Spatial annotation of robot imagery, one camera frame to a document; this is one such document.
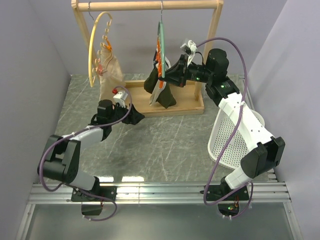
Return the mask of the green wire hanger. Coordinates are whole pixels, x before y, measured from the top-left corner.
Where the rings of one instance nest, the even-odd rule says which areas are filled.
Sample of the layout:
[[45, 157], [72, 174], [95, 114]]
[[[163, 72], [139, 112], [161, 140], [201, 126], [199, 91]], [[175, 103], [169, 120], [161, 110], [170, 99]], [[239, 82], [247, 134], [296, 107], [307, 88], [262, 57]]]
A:
[[158, 77], [165, 76], [166, 64], [165, 64], [165, 36], [164, 36], [164, 24], [163, 24], [163, 10], [164, 3], [160, 1], [160, 21], [158, 22], [157, 29], [157, 49], [161, 48], [160, 60], [158, 63]]

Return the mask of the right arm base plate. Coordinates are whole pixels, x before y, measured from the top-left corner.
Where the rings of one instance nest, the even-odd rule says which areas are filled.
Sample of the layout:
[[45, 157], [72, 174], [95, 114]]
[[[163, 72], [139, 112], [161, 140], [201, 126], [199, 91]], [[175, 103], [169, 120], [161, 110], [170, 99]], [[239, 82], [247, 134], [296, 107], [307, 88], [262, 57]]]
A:
[[[231, 188], [229, 188], [228, 185], [223, 186], [223, 184], [220, 185], [210, 185], [206, 194], [206, 200], [209, 202], [217, 201], [220, 198], [224, 197], [225, 195], [229, 194], [232, 191]], [[231, 194], [227, 198], [224, 199], [224, 201], [247, 201], [249, 200], [249, 193], [248, 188], [246, 186], [240, 188], [235, 193]]]

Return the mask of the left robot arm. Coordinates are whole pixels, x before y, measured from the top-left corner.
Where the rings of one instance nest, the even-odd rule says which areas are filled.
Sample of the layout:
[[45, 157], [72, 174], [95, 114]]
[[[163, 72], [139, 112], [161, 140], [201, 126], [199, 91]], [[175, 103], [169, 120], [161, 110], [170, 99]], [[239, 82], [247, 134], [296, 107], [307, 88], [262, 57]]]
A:
[[48, 138], [37, 168], [42, 186], [48, 192], [54, 192], [62, 184], [66, 184], [82, 193], [89, 201], [105, 199], [101, 196], [99, 178], [79, 170], [80, 153], [85, 148], [104, 141], [112, 132], [113, 125], [136, 125], [144, 118], [132, 103], [122, 106], [111, 100], [101, 100], [97, 113], [84, 129]]

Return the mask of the end orange clip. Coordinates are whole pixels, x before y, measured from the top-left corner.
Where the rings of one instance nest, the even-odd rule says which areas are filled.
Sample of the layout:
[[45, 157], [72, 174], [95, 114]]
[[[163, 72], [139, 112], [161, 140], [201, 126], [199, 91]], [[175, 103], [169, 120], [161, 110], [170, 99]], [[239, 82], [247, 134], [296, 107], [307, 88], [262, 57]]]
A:
[[162, 80], [159, 80], [159, 89], [163, 89], [166, 86], [166, 83]]

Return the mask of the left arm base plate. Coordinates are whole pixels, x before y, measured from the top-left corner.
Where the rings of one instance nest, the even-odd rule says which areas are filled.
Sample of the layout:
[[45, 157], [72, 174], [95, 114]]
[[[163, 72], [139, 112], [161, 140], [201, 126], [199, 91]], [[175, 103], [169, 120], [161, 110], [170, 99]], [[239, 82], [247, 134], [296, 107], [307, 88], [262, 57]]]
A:
[[[92, 195], [108, 198], [112, 201], [115, 201], [117, 196], [117, 187], [114, 185], [101, 186], [97, 192], [89, 191], [89, 193]], [[73, 192], [71, 195], [71, 201], [72, 202], [99, 202], [99, 201], [101, 202], [102, 199], [98, 197], [92, 197], [90, 195], [82, 193], [81, 191], [73, 189]]]

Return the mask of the olive green underwear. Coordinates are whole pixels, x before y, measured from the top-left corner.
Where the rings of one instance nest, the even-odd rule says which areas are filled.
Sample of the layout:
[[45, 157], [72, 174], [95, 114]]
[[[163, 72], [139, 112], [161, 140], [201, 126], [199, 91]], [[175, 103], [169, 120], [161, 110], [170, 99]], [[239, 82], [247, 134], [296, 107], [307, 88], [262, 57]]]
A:
[[[161, 82], [162, 81], [160, 81], [158, 78], [158, 69], [154, 67], [149, 77], [144, 81], [144, 90], [153, 95], [154, 90], [159, 92]], [[153, 100], [158, 102], [162, 107], [166, 109], [177, 104], [177, 101], [171, 93], [170, 85], [168, 83], [165, 84], [164, 89], [160, 93], [154, 93], [154, 97], [149, 101], [149, 103], [151, 104]]]

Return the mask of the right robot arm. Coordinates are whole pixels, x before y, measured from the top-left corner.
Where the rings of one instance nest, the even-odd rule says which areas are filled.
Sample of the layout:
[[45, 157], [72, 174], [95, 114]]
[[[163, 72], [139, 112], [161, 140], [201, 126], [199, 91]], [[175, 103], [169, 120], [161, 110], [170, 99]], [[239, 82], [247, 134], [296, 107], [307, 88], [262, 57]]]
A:
[[196, 50], [187, 47], [184, 52], [161, 80], [181, 88], [188, 80], [204, 83], [209, 98], [235, 125], [232, 134], [240, 133], [248, 150], [239, 166], [220, 181], [218, 200], [231, 200], [255, 177], [279, 165], [285, 141], [274, 137], [245, 103], [245, 93], [227, 76], [229, 60], [224, 50], [211, 49], [202, 64], [192, 61]]

